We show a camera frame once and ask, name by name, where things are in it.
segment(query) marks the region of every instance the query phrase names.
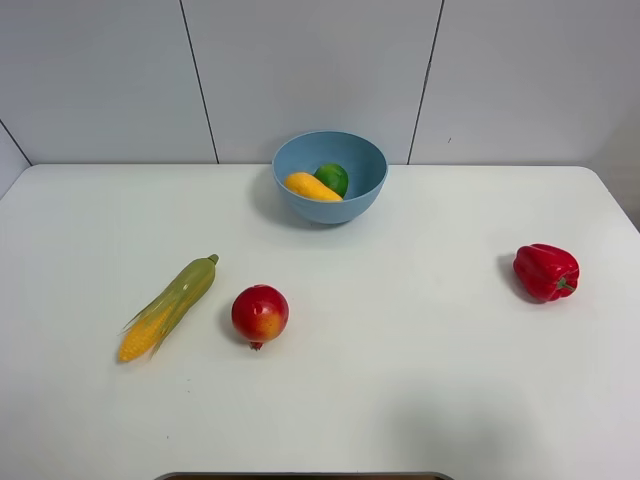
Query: blue bowl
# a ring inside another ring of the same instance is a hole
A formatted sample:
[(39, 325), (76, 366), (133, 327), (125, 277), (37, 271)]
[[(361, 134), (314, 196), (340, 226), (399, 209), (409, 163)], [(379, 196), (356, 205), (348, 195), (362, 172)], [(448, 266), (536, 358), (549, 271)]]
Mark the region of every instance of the blue bowl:
[[(337, 163), (349, 175), (342, 202), (321, 202), (301, 197), (284, 186), (295, 172), (313, 175), (318, 167)], [(304, 218), (336, 224), (353, 220), (371, 206), (387, 177), (387, 161), (371, 142), (343, 132), (312, 132), (285, 143), (273, 159), (273, 175), (285, 200)]]

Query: corn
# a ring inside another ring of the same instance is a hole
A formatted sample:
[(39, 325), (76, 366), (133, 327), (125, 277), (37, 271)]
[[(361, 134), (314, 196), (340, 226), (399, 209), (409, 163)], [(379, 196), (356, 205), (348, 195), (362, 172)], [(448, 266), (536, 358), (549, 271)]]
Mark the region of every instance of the corn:
[(153, 347), (152, 355), (185, 313), (209, 290), (216, 276), (217, 255), (187, 265), (164, 291), (125, 327), (119, 362), (130, 362)]
[(167, 308), (158, 314), (149, 312), (145, 316), (146, 318), (140, 316), (122, 341), (120, 351), (118, 352), (118, 360), (120, 362), (130, 362), (140, 355), (145, 354), (151, 347), (158, 343), (163, 326), (167, 325), (169, 317), (174, 310), (174, 308)]

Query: red pomegranate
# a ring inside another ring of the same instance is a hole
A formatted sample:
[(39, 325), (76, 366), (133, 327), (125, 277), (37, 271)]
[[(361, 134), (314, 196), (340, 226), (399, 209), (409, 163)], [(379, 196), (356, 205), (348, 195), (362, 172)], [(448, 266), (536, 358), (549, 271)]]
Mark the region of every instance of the red pomegranate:
[(275, 288), (256, 285), (238, 295), (231, 308), (231, 319), (251, 348), (260, 350), (287, 326), (289, 305)]

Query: red bell pepper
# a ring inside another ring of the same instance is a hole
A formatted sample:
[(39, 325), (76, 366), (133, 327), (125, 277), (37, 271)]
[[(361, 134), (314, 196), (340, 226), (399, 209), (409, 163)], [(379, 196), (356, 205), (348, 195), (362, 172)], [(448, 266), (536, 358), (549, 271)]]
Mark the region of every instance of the red bell pepper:
[(513, 269), (527, 291), (542, 302), (568, 297), (578, 288), (577, 260), (551, 245), (534, 243), (520, 247)]

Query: lime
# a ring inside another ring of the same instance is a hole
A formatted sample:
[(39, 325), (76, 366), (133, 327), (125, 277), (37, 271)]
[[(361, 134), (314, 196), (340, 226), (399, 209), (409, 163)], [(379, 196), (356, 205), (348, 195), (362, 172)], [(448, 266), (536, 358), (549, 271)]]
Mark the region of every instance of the lime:
[(326, 187), (344, 197), (349, 187), (349, 176), (347, 171), (337, 163), (327, 163), (316, 170), (313, 174)]

